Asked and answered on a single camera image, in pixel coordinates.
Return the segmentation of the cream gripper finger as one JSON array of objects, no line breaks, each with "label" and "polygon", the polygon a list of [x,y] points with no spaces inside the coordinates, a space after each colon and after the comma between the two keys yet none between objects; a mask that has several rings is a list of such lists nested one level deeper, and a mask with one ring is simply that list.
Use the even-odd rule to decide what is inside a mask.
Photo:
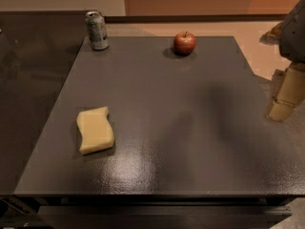
[{"label": "cream gripper finger", "polygon": [[305,64],[292,62],[285,71],[276,70],[270,94],[266,116],[274,121],[285,121],[305,100]]},{"label": "cream gripper finger", "polygon": [[276,45],[279,42],[280,35],[282,32],[283,23],[280,22],[272,27],[269,31],[262,35],[262,42],[265,44]]}]

